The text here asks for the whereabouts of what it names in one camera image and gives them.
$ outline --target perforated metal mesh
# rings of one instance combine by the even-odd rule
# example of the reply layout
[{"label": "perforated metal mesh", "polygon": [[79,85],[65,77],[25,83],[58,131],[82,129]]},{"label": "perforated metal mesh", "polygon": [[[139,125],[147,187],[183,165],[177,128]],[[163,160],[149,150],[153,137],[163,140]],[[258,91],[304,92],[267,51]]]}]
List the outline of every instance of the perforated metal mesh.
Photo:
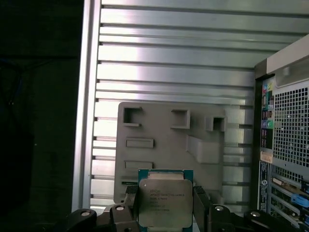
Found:
[{"label": "perforated metal mesh", "polygon": [[301,183],[302,176],[299,175],[299,174],[290,172],[288,170],[285,170],[283,168],[279,168],[279,167],[276,167],[276,166],[273,166],[273,172],[277,173],[278,175],[281,175],[281,176],[284,176],[286,178],[289,178],[289,179],[291,179],[293,181]]},{"label": "perforated metal mesh", "polygon": [[274,157],[309,167],[308,88],[275,95]]}]

